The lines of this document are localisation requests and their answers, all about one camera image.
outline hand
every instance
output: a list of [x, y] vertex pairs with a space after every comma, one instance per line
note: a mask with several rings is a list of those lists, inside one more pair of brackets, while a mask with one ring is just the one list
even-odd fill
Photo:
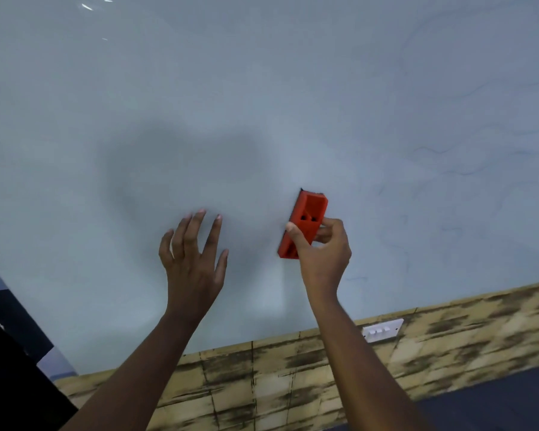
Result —
[[184, 217], [174, 232], [168, 230], [160, 242], [160, 260], [168, 278], [168, 306], [166, 316], [182, 319], [196, 327], [214, 304], [228, 265], [228, 250], [222, 251], [216, 264], [222, 216], [211, 226], [203, 253], [198, 250], [198, 231], [205, 210]]
[[312, 306], [316, 300], [337, 299], [337, 287], [351, 258], [343, 222], [323, 218], [322, 225], [315, 238], [324, 244], [320, 247], [311, 246], [294, 223], [288, 222], [286, 225], [298, 250], [302, 278]]

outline dark blue floor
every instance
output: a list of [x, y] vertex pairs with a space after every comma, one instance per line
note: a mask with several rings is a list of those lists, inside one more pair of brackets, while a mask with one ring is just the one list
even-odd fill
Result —
[[539, 431], [539, 368], [418, 405], [438, 431]]

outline person's left hand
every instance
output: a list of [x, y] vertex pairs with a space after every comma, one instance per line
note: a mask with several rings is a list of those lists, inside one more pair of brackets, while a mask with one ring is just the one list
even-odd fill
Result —
[[228, 265], [225, 249], [216, 265], [222, 216], [211, 226], [203, 253], [198, 250], [198, 231], [206, 211], [184, 217], [178, 228], [168, 230], [160, 242], [160, 260], [168, 277], [168, 306], [165, 315], [197, 326], [214, 304]]

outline red eraser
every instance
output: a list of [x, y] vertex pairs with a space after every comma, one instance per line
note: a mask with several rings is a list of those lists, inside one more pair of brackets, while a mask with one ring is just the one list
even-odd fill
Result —
[[[315, 194], [302, 190], [295, 202], [294, 211], [291, 213], [290, 222], [293, 222], [302, 231], [303, 236], [311, 245], [315, 239], [317, 230], [321, 226], [325, 209], [328, 207], [328, 199], [323, 194]], [[278, 255], [282, 259], [299, 259], [298, 251], [285, 232], [278, 248]]]

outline person's left arm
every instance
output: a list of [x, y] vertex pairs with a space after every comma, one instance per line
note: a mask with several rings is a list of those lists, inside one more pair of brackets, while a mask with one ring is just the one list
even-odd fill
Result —
[[200, 254], [197, 238], [205, 214], [187, 215], [175, 232], [165, 233], [159, 250], [168, 278], [164, 316], [61, 431], [144, 431], [148, 426], [190, 337], [223, 286], [228, 250], [215, 266], [222, 217], [214, 221]]

